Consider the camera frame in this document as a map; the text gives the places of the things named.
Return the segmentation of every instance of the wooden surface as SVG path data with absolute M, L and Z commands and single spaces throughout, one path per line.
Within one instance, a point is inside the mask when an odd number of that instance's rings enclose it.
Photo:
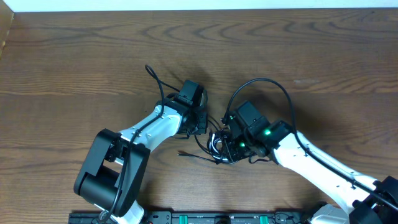
M 0 61 L 0 223 L 66 223 L 73 210 L 95 209 L 73 183 L 98 131 L 153 110 L 159 90 L 145 63 L 178 88 L 185 79 L 204 85 L 216 118 L 242 83 L 273 78 L 315 145 L 375 178 L 397 177 L 397 30 L 398 9 L 17 14 Z M 289 120 L 272 85 L 253 84 L 235 102 L 243 100 Z M 178 150 L 204 156 L 193 139 L 166 140 L 149 159 L 145 207 L 333 203 L 274 163 L 216 166 Z

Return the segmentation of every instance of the wooden table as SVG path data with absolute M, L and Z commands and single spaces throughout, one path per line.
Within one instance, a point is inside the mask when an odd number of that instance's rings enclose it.
M 66 223 L 71 211 L 95 209 L 73 183 L 98 131 L 153 110 L 160 96 L 146 63 L 178 88 L 186 79 L 204 85 L 216 118 L 238 86 L 273 78 L 315 145 L 375 178 L 397 177 L 397 29 L 397 9 L 18 13 L 0 60 L 0 223 Z M 247 87 L 235 105 L 244 100 L 289 121 L 271 84 Z M 166 140 L 150 156 L 143 206 L 333 203 L 273 162 L 216 166 L 179 150 L 204 156 L 193 139 Z

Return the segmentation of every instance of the white background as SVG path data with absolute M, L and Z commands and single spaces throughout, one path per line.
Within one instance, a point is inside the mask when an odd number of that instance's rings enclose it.
M 14 12 L 398 7 L 398 0 L 4 0 Z

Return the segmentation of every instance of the wood grain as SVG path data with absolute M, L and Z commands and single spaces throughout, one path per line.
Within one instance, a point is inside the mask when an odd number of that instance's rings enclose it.
M 159 90 L 145 63 L 178 88 L 185 79 L 204 85 L 216 118 L 242 83 L 273 78 L 315 145 L 360 172 L 397 177 L 397 28 L 397 9 L 17 14 L 0 60 L 0 223 L 66 223 L 72 210 L 94 210 L 73 183 L 98 131 L 130 127 L 153 110 Z M 270 84 L 247 87 L 235 103 L 243 100 L 289 120 Z M 333 203 L 273 163 L 216 166 L 178 150 L 203 156 L 192 139 L 166 140 L 150 157 L 145 207 Z

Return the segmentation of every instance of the white wall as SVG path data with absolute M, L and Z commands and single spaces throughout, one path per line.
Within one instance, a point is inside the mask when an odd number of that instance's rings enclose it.
M 398 7 L 398 0 L 4 0 L 14 12 Z

